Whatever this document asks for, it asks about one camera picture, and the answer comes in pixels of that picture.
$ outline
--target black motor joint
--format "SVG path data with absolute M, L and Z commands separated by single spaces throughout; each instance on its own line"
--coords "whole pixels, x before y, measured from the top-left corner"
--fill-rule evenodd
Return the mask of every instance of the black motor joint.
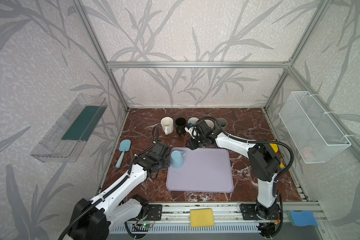
M 197 136 L 194 139 L 189 139 L 185 146 L 191 150 L 208 145 L 217 147 L 215 139 L 220 133 L 221 130 L 213 130 L 205 121 L 201 121 L 194 126 L 194 130 L 191 133 L 193 137 Z
M 156 142 L 152 150 L 149 151 L 146 156 L 138 156 L 133 164 L 142 166 L 143 170 L 147 171 L 147 177 L 149 177 L 154 172 L 158 172 L 160 169 L 170 166 L 170 151 L 171 149 L 168 146 L 161 142 Z

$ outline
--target mesh basket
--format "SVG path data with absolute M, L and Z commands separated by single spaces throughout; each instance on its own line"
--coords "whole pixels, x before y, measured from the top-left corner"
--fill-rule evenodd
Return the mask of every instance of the mesh basket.
M 306 163 L 326 162 L 351 145 L 307 91 L 291 92 L 279 116 Z

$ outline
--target black mug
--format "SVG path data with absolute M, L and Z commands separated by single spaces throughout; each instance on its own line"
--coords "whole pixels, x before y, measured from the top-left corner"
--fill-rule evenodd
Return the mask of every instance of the black mug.
M 175 124 L 176 124 L 176 132 L 180 137 L 185 133 L 185 126 L 187 125 L 187 121 L 185 120 L 185 118 L 177 118 Z

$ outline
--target leaf pattern wall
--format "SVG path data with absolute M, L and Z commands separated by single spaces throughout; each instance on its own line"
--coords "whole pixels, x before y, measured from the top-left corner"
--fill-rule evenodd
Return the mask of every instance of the leaf pattern wall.
M 134 107 L 262 107 L 281 71 L 277 68 L 131 68 L 116 70 L 114 76 L 124 94 L 134 96 L 127 99 Z
M 287 61 L 318 2 L 83 1 L 108 61 Z M 114 73 L 131 106 L 262 107 L 281 69 L 167 71 L 171 76 L 165 69 Z M 230 71 L 258 81 L 216 85 Z M 180 87 L 195 81 L 201 91 Z
M 360 1 L 334 0 L 294 67 L 360 141 Z M 294 147 L 278 113 L 291 91 L 288 77 L 269 108 L 276 132 Z M 340 240 L 360 240 L 360 163 L 347 149 L 322 164 L 294 169 L 310 200 L 319 200 Z
M 79 159 L 31 157 L 78 93 L 109 105 Z M 95 194 L 124 116 L 70 1 L 0 1 L 0 239 L 57 239 Z
M 312 39 L 295 68 L 360 141 L 360 1 L 332 3 Z

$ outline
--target transparent container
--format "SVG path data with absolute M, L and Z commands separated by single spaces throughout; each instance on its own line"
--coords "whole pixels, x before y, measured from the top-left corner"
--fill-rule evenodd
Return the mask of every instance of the transparent container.
M 291 92 L 279 116 L 305 163 L 326 162 L 351 145 L 307 91 Z
M 79 94 L 31 156 L 42 162 L 76 162 L 108 106 L 105 100 Z

